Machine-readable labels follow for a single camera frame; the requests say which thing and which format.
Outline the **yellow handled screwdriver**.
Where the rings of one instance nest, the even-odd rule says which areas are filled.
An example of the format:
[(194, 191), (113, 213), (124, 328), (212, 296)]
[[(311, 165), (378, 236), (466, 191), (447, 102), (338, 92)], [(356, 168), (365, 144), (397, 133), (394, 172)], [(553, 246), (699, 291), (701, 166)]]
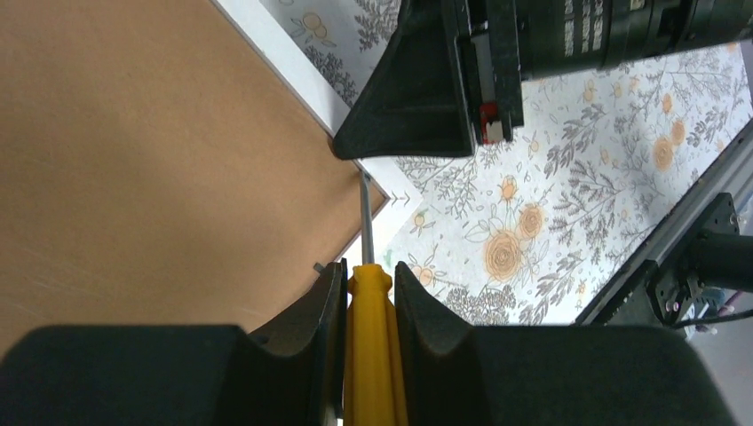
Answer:
[(362, 172), (361, 258), (347, 281), (344, 424), (407, 425), (408, 409), (392, 277), (375, 260), (370, 176)]

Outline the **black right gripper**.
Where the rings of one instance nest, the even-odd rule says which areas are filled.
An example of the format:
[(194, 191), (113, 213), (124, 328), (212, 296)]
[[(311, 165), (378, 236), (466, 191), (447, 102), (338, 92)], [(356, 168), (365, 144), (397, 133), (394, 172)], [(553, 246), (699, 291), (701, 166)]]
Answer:
[[(383, 56), (337, 129), (340, 160), (463, 158), (493, 122), (523, 124), (521, 84), (752, 38), (752, 3), (404, 1)], [(463, 79), (473, 83), (471, 111)]]

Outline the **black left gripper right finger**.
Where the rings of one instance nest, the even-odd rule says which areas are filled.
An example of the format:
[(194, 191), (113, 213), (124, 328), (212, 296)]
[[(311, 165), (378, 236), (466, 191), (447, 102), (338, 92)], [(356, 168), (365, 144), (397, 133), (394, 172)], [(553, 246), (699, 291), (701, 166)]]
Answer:
[(733, 425), (698, 354), (658, 327), (473, 326), (394, 270), (412, 425)]

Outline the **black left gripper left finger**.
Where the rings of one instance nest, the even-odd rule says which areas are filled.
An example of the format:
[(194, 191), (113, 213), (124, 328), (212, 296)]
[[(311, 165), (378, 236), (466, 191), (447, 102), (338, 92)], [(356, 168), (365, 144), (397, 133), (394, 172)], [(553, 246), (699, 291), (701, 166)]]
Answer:
[(236, 325), (37, 328), (1, 363), (4, 425), (334, 425), (345, 262), (252, 332)]

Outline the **white picture frame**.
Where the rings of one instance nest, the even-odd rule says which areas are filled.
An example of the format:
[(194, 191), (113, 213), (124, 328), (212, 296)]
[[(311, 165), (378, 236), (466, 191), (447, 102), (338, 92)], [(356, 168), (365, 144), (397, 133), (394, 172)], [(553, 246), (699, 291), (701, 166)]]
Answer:
[(360, 227), (358, 171), (208, 1), (1, 4), (1, 347), (234, 324)]

